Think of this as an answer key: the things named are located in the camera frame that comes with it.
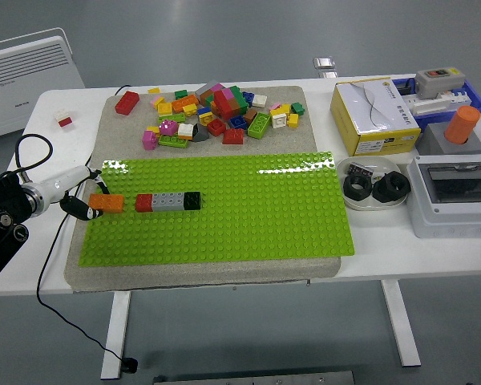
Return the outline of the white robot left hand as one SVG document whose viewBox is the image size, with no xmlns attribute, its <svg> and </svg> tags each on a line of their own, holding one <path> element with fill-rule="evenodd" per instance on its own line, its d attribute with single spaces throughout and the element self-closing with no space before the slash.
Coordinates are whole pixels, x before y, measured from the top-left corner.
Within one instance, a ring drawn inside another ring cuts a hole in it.
<svg viewBox="0 0 481 385">
<path fill-rule="evenodd" d="M 93 209 L 77 197 L 69 195 L 73 188 L 80 186 L 86 180 L 93 180 L 103 193 L 109 194 L 108 187 L 105 185 L 101 173 L 98 169 L 88 168 L 83 165 L 43 181 L 36 187 L 39 199 L 35 213 L 44 213 L 49 205 L 59 203 L 59 206 L 65 213 L 82 221 L 101 217 L 103 215 L 102 209 Z"/>
</svg>

